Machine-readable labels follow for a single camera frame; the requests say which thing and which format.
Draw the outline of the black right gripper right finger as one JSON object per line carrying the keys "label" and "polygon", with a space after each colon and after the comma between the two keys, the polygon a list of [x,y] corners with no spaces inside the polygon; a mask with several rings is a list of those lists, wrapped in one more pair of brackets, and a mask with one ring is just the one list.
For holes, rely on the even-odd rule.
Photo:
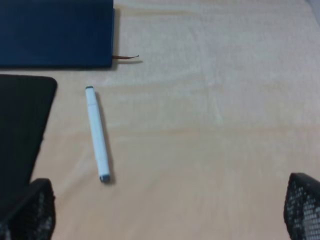
{"label": "black right gripper right finger", "polygon": [[320,182],[297,172],[289,176],[283,218],[292,240],[320,238]]}

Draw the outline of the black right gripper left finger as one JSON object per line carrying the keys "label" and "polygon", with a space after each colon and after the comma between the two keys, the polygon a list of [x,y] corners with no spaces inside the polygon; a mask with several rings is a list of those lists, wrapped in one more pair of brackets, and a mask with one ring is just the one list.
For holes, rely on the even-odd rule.
{"label": "black right gripper left finger", "polygon": [[38,178],[0,200],[2,240],[50,240],[55,226],[55,196],[48,178]]}

